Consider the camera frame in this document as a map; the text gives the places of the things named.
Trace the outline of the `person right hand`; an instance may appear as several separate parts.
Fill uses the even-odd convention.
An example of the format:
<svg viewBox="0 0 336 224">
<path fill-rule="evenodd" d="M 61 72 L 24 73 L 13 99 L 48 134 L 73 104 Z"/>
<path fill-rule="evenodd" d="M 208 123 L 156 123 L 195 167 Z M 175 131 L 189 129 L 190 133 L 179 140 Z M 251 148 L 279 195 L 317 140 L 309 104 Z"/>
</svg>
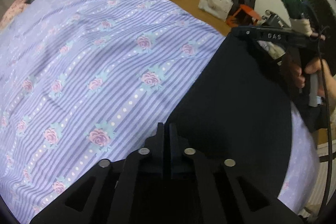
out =
<svg viewBox="0 0 336 224">
<path fill-rule="evenodd" d="M 288 63 L 293 83 L 297 88 L 305 87 L 305 75 L 317 75 L 319 81 L 321 82 L 318 88 L 318 96 L 325 98 L 328 96 L 329 99 L 335 100 L 335 78 L 332 76 L 326 60 L 320 60 L 316 57 L 310 61 L 304 69 L 294 62 L 291 55 L 287 56 L 286 62 Z"/>
</svg>

